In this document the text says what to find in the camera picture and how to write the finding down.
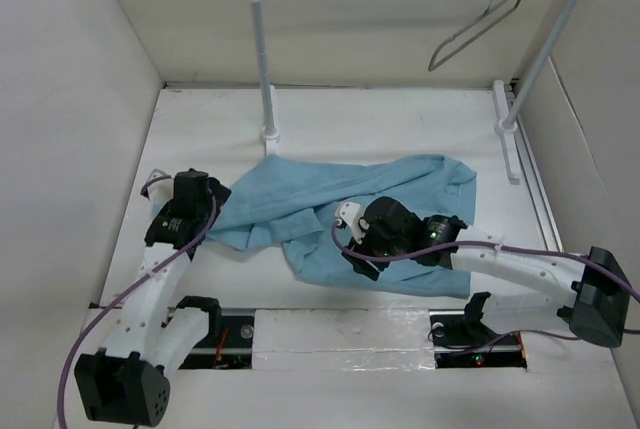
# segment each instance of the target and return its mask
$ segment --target beige wall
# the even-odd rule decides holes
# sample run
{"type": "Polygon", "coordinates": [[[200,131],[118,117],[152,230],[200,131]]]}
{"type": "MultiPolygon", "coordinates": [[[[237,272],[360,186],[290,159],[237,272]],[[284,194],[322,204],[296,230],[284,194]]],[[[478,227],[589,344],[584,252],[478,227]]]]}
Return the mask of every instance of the beige wall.
{"type": "MultiPolygon", "coordinates": [[[[433,73],[435,48],[489,0],[265,0],[280,84],[490,86],[509,81],[551,0],[523,0],[433,73]]],[[[248,0],[120,0],[168,81],[257,82],[248,0]]]]}
{"type": "Polygon", "coordinates": [[[116,0],[0,0],[0,417],[49,428],[161,81],[116,0]]]}
{"type": "MultiPolygon", "coordinates": [[[[610,248],[640,287],[638,0],[580,0],[523,112],[566,248],[610,248]]],[[[640,328],[632,303],[628,326],[640,328]]],[[[615,351],[640,416],[640,337],[615,351]]]]}

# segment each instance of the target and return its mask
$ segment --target vertical pole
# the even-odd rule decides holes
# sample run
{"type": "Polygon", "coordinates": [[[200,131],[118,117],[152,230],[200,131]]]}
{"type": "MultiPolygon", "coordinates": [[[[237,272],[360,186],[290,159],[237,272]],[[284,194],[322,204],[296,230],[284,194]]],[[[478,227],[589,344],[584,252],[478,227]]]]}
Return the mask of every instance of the vertical pole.
{"type": "Polygon", "coordinates": [[[578,2],[578,0],[567,0],[565,2],[562,12],[553,25],[551,32],[547,36],[547,40],[544,42],[542,48],[540,49],[540,52],[538,52],[538,55],[536,56],[533,65],[531,66],[531,70],[527,74],[527,77],[522,84],[522,87],[518,91],[518,96],[513,103],[513,107],[509,111],[507,117],[498,121],[496,125],[496,132],[504,134],[513,133],[517,130],[516,119],[518,118],[518,114],[522,110],[522,106],[527,100],[531,89],[533,89],[533,86],[538,79],[538,76],[540,75],[540,71],[542,71],[542,68],[547,61],[549,54],[551,54],[551,50],[558,40],[562,29],[567,23],[569,15],[571,14],[571,11],[573,11],[576,2],[578,2]]]}
{"type": "Polygon", "coordinates": [[[250,0],[251,18],[253,20],[253,36],[256,43],[256,55],[258,69],[260,71],[260,93],[262,95],[262,109],[264,111],[264,127],[262,139],[279,138],[278,128],[273,116],[273,101],[271,99],[271,82],[269,79],[269,66],[267,65],[267,49],[264,38],[264,24],[262,21],[261,0],[250,0]]]}

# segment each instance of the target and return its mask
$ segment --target blue cloth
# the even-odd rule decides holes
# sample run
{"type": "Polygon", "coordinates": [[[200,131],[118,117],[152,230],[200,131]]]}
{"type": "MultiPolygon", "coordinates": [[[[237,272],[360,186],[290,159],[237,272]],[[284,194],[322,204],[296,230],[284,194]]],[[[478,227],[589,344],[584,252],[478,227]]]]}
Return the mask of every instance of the blue cloth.
{"type": "MultiPolygon", "coordinates": [[[[367,205],[380,196],[400,201],[423,218],[475,215],[476,174],[439,155],[405,157],[388,164],[357,166],[265,158],[232,187],[208,237],[240,251],[282,243],[297,277],[311,284],[416,296],[469,296],[470,275],[393,262],[378,281],[356,274],[331,240],[339,202],[367,205]]],[[[349,231],[339,231],[349,242],[349,231]]]]}

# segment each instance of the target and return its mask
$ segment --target garment rack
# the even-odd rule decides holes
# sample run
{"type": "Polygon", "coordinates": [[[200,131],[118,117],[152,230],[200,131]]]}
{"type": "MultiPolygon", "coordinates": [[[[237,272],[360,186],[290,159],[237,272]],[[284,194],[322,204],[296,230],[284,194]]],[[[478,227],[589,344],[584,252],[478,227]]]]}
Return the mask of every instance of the garment rack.
{"type": "MultiPolygon", "coordinates": [[[[262,96],[262,108],[264,111],[264,126],[260,134],[265,143],[266,154],[277,153],[280,130],[277,124],[277,99],[275,88],[271,85],[269,66],[267,64],[267,49],[265,44],[264,22],[262,17],[262,0],[250,0],[251,16],[253,21],[253,34],[256,44],[258,68],[260,71],[260,92],[262,96]]],[[[562,29],[567,23],[573,8],[578,0],[566,0],[562,11],[558,15],[553,28],[549,32],[544,44],[538,51],[531,69],[526,75],[511,108],[507,102],[503,81],[494,81],[493,99],[496,109],[495,132],[501,139],[502,152],[507,168],[507,176],[510,180],[520,180],[522,170],[515,143],[515,133],[518,130],[517,118],[527,100],[540,71],[551,53],[562,29]]]]}

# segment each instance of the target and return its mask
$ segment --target white table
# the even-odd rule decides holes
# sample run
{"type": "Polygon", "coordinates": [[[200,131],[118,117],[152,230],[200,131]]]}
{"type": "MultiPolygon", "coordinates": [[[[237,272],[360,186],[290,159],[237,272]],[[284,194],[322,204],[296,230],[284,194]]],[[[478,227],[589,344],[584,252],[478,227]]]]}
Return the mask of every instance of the white table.
{"type": "MultiPolygon", "coordinates": [[[[415,153],[443,153],[478,172],[476,225],[504,234],[516,245],[553,245],[552,221],[545,218],[541,188],[532,177],[534,166],[522,151],[522,140],[520,156],[528,180],[512,184],[507,179],[493,132],[490,92],[285,89],[278,90],[278,99],[282,156],[369,164],[415,153]]],[[[260,108],[256,89],[161,92],[103,304],[132,282],[141,260],[151,213],[138,190],[151,170],[175,173],[194,167],[225,184],[233,183],[263,157],[257,138],[260,108]]],[[[474,274],[472,292],[478,289],[514,295],[528,292],[474,274]]],[[[429,359],[433,348],[420,339],[426,325],[423,316],[401,317],[393,325],[397,330],[389,330],[388,318],[384,322],[384,317],[374,315],[376,310],[388,315],[385,310],[424,314],[428,308],[461,308],[463,300],[311,286],[295,280],[279,248],[240,254],[211,243],[199,248],[174,302],[187,294],[217,297],[224,308],[338,312],[332,318],[323,311],[260,311],[256,338],[263,343],[262,353],[254,355],[256,362],[260,359],[256,369],[179,371],[162,428],[635,427],[609,350],[524,335],[528,370],[434,370],[429,359]],[[340,324],[360,316],[346,309],[366,309],[372,319],[367,319],[363,330],[349,333],[340,324]],[[356,365],[349,362],[357,359],[349,359],[350,354],[365,348],[380,353],[389,347],[420,351],[417,359],[407,359],[420,364],[382,370],[389,358],[380,357],[368,360],[367,370],[355,371],[356,365]],[[269,362],[269,351],[278,358],[269,362]]],[[[95,352],[116,317],[112,314],[98,326],[82,350],[95,352]]],[[[86,421],[73,381],[67,394],[70,427],[114,427],[86,421]]]]}

